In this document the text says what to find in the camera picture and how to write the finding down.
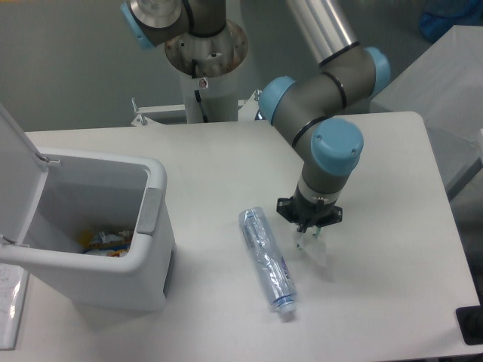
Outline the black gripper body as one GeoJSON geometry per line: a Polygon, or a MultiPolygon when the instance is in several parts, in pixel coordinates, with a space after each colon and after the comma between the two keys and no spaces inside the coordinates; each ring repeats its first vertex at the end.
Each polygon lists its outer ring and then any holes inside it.
{"type": "Polygon", "coordinates": [[[289,223],[297,226],[329,226],[343,220],[343,209],[321,196],[306,198],[296,188],[289,198],[279,198],[276,211],[289,223]]]}

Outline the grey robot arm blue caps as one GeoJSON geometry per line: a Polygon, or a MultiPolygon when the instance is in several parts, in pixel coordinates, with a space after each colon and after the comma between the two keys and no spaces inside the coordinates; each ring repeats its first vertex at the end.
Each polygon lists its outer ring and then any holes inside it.
{"type": "MultiPolygon", "coordinates": [[[[274,79],[261,91],[258,109],[303,160],[294,194],[279,198],[276,210],[304,233],[342,220],[337,199],[364,141],[339,113],[381,92],[390,66],[378,49],[359,44],[336,1],[288,6],[319,72],[304,82],[274,79]]],[[[238,119],[233,74],[248,54],[248,39],[228,19],[225,2],[125,1],[121,12],[141,48],[164,48],[180,76],[189,123],[238,119]]]]}

